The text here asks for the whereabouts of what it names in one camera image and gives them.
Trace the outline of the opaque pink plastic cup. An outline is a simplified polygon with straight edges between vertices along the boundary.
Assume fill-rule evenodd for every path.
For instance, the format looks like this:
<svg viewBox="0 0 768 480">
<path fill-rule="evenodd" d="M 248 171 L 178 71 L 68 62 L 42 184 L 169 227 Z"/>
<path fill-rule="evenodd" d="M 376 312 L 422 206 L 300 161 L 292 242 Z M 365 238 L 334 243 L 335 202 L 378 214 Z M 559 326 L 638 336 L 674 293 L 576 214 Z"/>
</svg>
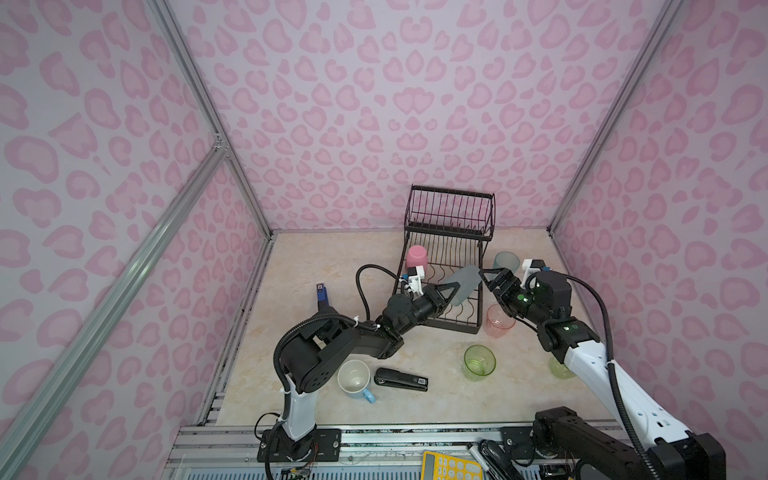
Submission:
<svg viewBox="0 0 768 480">
<path fill-rule="evenodd" d="M 428 268 L 428 251 L 422 245 L 413 245 L 406 252 L 405 264 L 407 269 L 421 268 L 424 272 Z"/>
</svg>

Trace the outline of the clear pink plastic cup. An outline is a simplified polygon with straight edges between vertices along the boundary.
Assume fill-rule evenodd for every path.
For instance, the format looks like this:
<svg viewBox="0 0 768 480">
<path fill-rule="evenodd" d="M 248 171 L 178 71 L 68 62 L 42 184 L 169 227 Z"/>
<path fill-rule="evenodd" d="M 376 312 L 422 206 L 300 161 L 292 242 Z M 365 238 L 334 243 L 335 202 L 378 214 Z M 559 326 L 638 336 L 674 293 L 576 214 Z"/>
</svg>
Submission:
<svg viewBox="0 0 768 480">
<path fill-rule="evenodd" d="M 501 338 L 509 333 L 517 320 L 508 316 L 498 304 L 492 304 L 483 322 L 483 330 L 491 338 Z"/>
</svg>

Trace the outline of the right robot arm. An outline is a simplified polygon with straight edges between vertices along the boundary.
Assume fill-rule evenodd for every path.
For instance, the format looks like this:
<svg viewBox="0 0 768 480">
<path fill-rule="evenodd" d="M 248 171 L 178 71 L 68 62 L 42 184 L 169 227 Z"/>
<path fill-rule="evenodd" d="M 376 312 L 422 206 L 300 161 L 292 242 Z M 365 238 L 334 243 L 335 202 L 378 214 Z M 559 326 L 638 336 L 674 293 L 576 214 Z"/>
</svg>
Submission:
<svg viewBox="0 0 768 480">
<path fill-rule="evenodd" d="M 616 361 L 605 302 L 587 282 L 546 266 L 518 278 L 507 268 L 483 269 L 481 281 L 503 312 L 531 324 L 542 349 L 578 377 L 620 423 L 622 443 L 566 407 L 539 411 L 534 442 L 573 454 L 609 479 L 723 479 L 724 447 L 709 433 L 696 433 L 648 394 Z M 597 301 L 604 333 L 576 318 L 572 286 Z"/>
</svg>

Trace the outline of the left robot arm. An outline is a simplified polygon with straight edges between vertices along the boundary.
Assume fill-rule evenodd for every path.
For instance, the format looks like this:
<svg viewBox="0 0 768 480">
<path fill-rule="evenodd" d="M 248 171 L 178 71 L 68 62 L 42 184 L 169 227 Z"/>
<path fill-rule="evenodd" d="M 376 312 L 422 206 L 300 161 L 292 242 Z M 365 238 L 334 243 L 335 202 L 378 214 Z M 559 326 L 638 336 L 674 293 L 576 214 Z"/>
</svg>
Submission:
<svg viewBox="0 0 768 480">
<path fill-rule="evenodd" d="M 316 286 L 318 312 L 288 330 L 273 353 L 284 406 L 264 438 L 269 460 L 304 459 L 319 447 L 315 419 L 317 392 L 353 354 L 383 360 L 403 345 L 404 335 L 440 316 L 458 293 L 456 282 L 426 285 L 422 294 L 393 294 L 374 320 L 361 322 L 330 306 L 327 289 Z"/>
</svg>

